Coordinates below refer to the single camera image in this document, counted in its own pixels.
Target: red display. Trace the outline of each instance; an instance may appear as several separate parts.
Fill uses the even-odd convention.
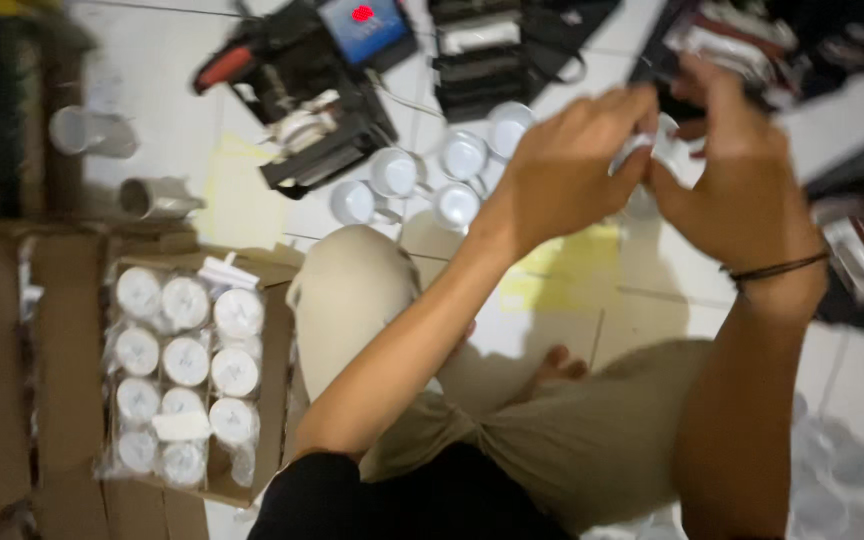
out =
[[[358,6],[352,10],[352,20],[355,22],[365,22],[369,20],[375,13],[369,6]]]

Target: person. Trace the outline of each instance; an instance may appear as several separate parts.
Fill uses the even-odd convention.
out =
[[[673,92],[707,109],[693,189],[648,150],[608,174],[659,112],[653,87],[618,88],[525,133],[425,292],[408,255],[368,227],[309,251],[287,301],[313,400],[251,540],[570,538],[677,499],[689,538],[785,535],[792,397],[824,244],[783,133],[737,77],[680,63]],[[594,376],[557,347],[523,395],[476,417],[424,391],[512,264],[617,213],[639,184],[739,285],[714,340],[636,350]]]

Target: digital display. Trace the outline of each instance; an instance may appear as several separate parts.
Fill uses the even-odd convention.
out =
[[[353,66],[408,33],[396,0],[333,0],[320,6],[318,14]]]

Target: hand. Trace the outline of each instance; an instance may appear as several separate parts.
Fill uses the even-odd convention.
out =
[[[500,232],[517,261],[546,240],[570,235],[621,210],[644,179],[649,149],[609,165],[637,124],[658,126],[652,86],[582,98],[522,137],[471,230]]]
[[[745,99],[737,76],[695,55],[683,55],[679,65],[683,78],[673,85],[673,93],[707,107],[707,162],[692,190],[679,186],[653,162],[650,179],[662,215],[732,272],[821,253],[825,245],[795,181],[786,135]],[[801,273],[822,285],[811,289],[824,290],[823,264]],[[762,289],[764,282],[787,282],[784,276],[749,286]]]

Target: black shirt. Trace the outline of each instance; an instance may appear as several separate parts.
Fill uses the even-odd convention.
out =
[[[345,455],[310,453],[269,484],[248,540],[570,538],[477,448],[456,443],[413,472],[359,479]]]

